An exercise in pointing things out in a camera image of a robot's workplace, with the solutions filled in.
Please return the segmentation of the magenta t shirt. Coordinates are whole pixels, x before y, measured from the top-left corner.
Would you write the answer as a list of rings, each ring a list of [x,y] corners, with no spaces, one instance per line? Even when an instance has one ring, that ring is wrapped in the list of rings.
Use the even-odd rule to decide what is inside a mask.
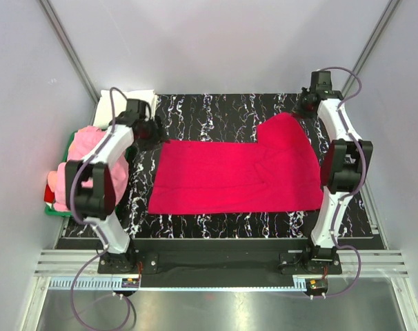
[[[257,126],[257,142],[172,140],[163,145],[150,214],[220,214],[318,210],[323,200],[317,156],[287,113]]]

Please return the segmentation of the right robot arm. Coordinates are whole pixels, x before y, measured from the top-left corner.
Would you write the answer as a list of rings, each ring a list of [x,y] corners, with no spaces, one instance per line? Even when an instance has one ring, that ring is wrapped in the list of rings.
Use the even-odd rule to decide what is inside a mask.
[[[347,72],[358,83],[352,95],[344,97],[332,86],[333,70]],[[300,119],[318,118],[324,124],[330,145],[320,166],[324,189],[319,217],[310,233],[309,244],[302,253],[302,263],[311,268],[330,265],[341,248],[337,235],[346,208],[365,183],[373,144],[361,138],[350,122],[345,103],[361,92],[362,83],[351,70],[339,66],[311,73],[310,87],[302,88],[292,115]]]

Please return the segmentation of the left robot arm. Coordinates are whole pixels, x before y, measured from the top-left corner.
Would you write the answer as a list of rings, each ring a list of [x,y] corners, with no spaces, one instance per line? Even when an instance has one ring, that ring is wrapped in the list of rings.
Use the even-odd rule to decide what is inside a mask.
[[[114,115],[104,137],[82,159],[65,166],[66,205],[77,223],[90,226],[100,238],[103,254],[127,265],[137,261],[134,245],[115,212],[117,193],[112,168],[128,148],[152,150],[168,141],[161,119],[146,101],[128,99]]]

